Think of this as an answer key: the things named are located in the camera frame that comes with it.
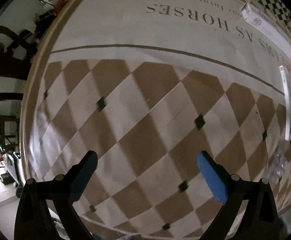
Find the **brown diamond pattern rug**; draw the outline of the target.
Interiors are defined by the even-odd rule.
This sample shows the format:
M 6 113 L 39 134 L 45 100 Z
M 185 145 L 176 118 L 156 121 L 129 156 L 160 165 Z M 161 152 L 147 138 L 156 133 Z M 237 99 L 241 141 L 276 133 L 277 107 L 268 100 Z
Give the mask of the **brown diamond pattern rug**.
M 278 145 L 289 164 L 270 182 L 291 206 L 284 52 L 245 22 L 256 0 L 71 0 L 34 60 L 22 106 L 24 176 L 66 173 L 87 151 L 96 173 L 74 204 L 114 239 L 198 239 L 221 204 L 200 174 L 207 151 L 244 180 L 269 179 Z

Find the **black chair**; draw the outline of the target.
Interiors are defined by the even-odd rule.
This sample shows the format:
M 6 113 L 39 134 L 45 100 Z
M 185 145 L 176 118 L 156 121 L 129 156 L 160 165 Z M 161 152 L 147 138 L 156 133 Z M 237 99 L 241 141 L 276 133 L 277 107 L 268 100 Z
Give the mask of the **black chair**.
M 7 77 L 26 81 L 30 72 L 32 57 L 36 55 L 36 43 L 28 43 L 21 35 L 5 26 L 0 26 L 0 35 L 3 34 L 12 40 L 7 49 L 0 49 L 0 77 Z M 24 59 L 14 57 L 14 49 L 22 47 L 26 50 Z

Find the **white Doctor toothpaste box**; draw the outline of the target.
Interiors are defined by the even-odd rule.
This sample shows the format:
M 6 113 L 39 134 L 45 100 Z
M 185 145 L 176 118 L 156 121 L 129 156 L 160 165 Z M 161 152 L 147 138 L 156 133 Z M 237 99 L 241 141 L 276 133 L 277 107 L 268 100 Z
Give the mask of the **white Doctor toothpaste box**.
M 250 3 L 245 3 L 245 5 L 243 5 L 241 13 L 245 22 L 252 25 L 266 36 L 271 42 L 280 48 L 291 61 L 290 39 L 271 18 Z

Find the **white medicine box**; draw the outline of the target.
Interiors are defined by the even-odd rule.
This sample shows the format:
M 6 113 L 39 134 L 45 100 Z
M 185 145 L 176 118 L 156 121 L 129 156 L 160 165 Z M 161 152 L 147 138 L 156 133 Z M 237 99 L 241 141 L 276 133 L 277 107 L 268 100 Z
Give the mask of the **white medicine box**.
M 284 99 L 286 105 L 286 128 L 284 138 L 291 140 L 291 71 L 284 65 L 279 66 L 283 83 Z

